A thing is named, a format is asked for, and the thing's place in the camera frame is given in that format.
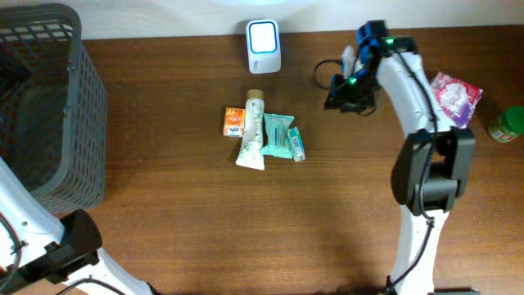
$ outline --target green packet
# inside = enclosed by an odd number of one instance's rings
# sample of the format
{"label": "green packet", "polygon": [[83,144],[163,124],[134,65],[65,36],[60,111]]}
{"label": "green packet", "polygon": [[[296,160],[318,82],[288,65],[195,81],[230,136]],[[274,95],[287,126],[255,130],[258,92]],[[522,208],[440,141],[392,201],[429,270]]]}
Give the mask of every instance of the green packet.
{"label": "green packet", "polygon": [[262,147],[262,155],[292,159],[293,154],[287,141],[287,130],[294,116],[264,114],[265,132],[268,135],[268,144]]}

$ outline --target white wall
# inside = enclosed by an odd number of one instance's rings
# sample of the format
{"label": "white wall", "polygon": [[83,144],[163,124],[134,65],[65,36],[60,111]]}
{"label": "white wall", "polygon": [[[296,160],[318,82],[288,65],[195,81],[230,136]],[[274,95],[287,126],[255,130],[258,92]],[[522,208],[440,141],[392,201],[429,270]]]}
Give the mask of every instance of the white wall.
{"label": "white wall", "polygon": [[[0,6],[45,3],[0,0]],[[240,34],[271,18],[282,32],[524,24],[524,0],[55,0],[82,19],[83,39]]]}

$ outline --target gray plastic basket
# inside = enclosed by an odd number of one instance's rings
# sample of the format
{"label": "gray plastic basket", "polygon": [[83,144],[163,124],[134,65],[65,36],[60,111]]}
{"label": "gray plastic basket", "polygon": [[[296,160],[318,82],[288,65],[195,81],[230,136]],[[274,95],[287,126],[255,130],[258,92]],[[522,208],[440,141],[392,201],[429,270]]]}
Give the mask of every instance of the gray plastic basket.
{"label": "gray plastic basket", "polygon": [[0,57],[30,73],[0,93],[0,157],[51,213],[104,197],[106,90],[80,31],[65,5],[0,10]]}

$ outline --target white toothpaste tube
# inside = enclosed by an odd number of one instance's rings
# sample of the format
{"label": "white toothpaste tube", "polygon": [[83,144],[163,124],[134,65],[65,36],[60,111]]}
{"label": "white toothpaste tube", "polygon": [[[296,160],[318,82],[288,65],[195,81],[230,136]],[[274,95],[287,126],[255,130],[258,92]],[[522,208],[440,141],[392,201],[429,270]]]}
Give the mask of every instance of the white toothpaste tube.
{"label": "white toothpaste tube", "polygon": [[264,156],[260,149],[264,145],[262,120],[264,116],[264,93],[252,89],[247,92],[246,125],[238,153],[237,165],[263,170]]}

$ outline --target pink plastic bag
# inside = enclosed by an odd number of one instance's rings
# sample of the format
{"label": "pink plastic bag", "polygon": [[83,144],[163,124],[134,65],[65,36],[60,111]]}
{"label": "pink plastic bag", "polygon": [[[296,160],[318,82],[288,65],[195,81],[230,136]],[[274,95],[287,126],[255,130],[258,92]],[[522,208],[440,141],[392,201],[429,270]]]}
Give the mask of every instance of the pink plastic bag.
{"label": "pink plastic bag", "polygon": [[482,89],[441,72],[431,82],[431,90],[445,114],[459,128],[468,125],[482,95]]}

